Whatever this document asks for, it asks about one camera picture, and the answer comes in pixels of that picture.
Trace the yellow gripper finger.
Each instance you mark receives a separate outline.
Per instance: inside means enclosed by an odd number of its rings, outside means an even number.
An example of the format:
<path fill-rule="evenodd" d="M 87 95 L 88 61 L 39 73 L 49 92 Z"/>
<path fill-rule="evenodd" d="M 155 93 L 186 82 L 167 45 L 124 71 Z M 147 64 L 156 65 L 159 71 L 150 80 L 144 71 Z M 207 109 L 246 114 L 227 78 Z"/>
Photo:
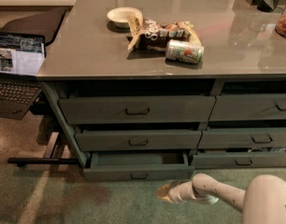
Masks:
<path fill-rule="evenodd" d="M 173 203 L 174 200 L 170 197 L 169 195 L 169 191 L 174 188 L 175 186 L 177 186 L 179 184 L 178 181 L 173 181 L 171 183 L 167 183 L 167 184 L 164 184 L 162 185 L 161 187 L 159 187 L 156 191 L 156 197 L 163 200 L 163 201 L 166 201 L 166 202 L 169 202 L 169 203 Z"/>

